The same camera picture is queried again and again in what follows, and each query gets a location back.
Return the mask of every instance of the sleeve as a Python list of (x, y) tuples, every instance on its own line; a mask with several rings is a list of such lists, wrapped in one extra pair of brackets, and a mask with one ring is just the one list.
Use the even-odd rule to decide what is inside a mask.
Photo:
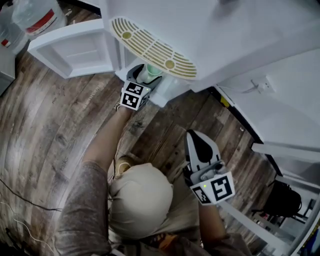
[(214, 256), (251, 256), (244, 239), (240, 234), (228, 234), (225, 239), (219, 240), (204, 248)]
[(107, 173), (96, 163), (82, 164), (55, 232), (58, 255), (91, 256), (110, 252), (107, 181)]

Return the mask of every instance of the cable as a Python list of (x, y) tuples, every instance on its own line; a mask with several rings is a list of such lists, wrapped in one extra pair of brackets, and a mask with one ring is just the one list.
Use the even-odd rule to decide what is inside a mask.
[(26, 229), (27, 229), (28, 232), (29, 232), (30, 237), (31, 237), (33, 240), (35, 240), (35, 241), (37, 241), (37, 242), (41, 242), (41, 243), (46, 244), (46, 245), (49, 247), (49, 249), (51, 250), (51, 252), (53, 253), (53, 255), (55, 254), (54, 250), (52, 250), (52, 248), (50, 247), (49, 244), (47, 244), (45, 241), (35, 239), (35, 238), (31, 235), (30, 230), (29, 230), (29, 228), (27, 227), (27, 225), (24, 224), (23, 222), (15, 219), (14, 215), (17, 215), (17, 213), (14, 212), (14, 210), (12, 210), (12, 208), (11, 208), (11, 206), (10, 206), (9, 204), (7, 204), (7, 203), (5, 203), (5, 202), (0, 202), (0, 204), (6, 205), (6, 206), (8, 206), (8, 207), (10, 208), (10, 210), (11, 210), (11, 212), (12, 212), (12, 214), (13, 214), (13, 217), (12, 217), (12, 218), (13, 218), (16, 222), (18, 222), (18, 223), (20, 223), (20, 224), (22, 224), (22, 225), (24, 225), (24, 226), (26, 227)]
[(115, 180), (115, 177), (116, 177), (116, 156), (114, 156), (114, 158), (113, 158), (113, 179), (112, 179), (112, 181)]
[(21, 197), (21, 196), (18, 195), (17, 193), (13, 192), (13, 191), (11, 190), (11, 188), (8, 187), (7, 184), (4, 183), (1, 178), (0, 178), (0, 182), (2, 182), (3, 185), (5, 185), (6, 188), (7, 188), (8, 190), (10, 190), (10, 192), (11, 192), (12, 194), (14, 194), (14, 195), (17, 196), (18, 198), (22, 199), (23, 201), (26, 201), (26, 202), (28, 202), (29, 204), (32, 204), (33, 206), (39, 207), (39, 208), (41, 208), (41, 209), (43, 209), (43, 210), (46, 210), (46, 211), (57, 211), (57, 212), (61, 212), (61, 211), (62, 211), (62, 208), (53, 208), (53, 209), (50, 209), (50, 208), (46, 208), (46, 207), (43, 207), (43, 206), (41, 206), (41, 205), (35, 204), (35, 203), (33, 203), (33, 202), (31, 202), (31, 201), (29, 201), (29, 200), (27, 200), (27, 199), (24, 199), (23, 197)]

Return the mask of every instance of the red label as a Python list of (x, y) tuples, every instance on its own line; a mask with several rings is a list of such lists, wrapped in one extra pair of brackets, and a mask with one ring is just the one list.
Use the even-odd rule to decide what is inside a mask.
[(41, 33), (43, 30), (45, 30), (47, 27), (49, 27), (52, 22), (55, 20), (55, 13), (52, 9), (50, 9), (45, 16), (43, 16), (42, 19), (40, 19), (38, 22), (36, 22), (33, 26), (28, 27), (26, 29), (26, 32), (28, 34), (36, 35)]
[(11, 43), (7, 40), (7, 39), (4, 39), (1, 44), (5, 47), (9, 47), (9, 45), (11, 45)]

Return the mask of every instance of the refrigerator vent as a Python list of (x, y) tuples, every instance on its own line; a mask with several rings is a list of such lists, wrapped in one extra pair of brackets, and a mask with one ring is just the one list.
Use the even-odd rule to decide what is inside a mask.
[(110, 22), (115, 37), (135, 55), (173, 76), (197, 79), (196, 65), (149, 31), (125, 17), (115, 17)]

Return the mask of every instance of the wooden floor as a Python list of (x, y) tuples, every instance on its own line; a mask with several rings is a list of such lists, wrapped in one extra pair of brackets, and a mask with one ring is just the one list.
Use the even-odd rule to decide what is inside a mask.
[[(69, 23), (98, 18), (86, 10), (72, 9)], [(0, 97), (0, 178), (15, 192), (47, 208), (63, 207), (79, 163), (90, 141), (114, 113), (123, 83), (113, 74), (63, 79), (25, 53), (17, 62), (16, 80)], [(236, 196), (232, 204), (250, 216), (269, 194), (267, 184), (275, 171), (261, 155), (251, 151), (253, 139), (230, 112), (207, 91), (187, 92), (164, 108), (148, 102), (129, 121), (117, 157), (130, 155), (150, 162), (164, 173), (184, 159), (187, 129), (207, 134), (218, 144), (222, 159), (233, 173)], [(13, 195), (0, 184), (0, 202), (11, 205), (16, 219), (32, 235), (51, 246), (59, 212), (46, 211)], [(227, 229), (241, 233), (255, 252), (263, 243), (229, 215), (221, 212)], [(0, 204), (0, 239), (5, 228), (26, 241), (35, 255), (51, 255), (48, 247), (30, 238)]]

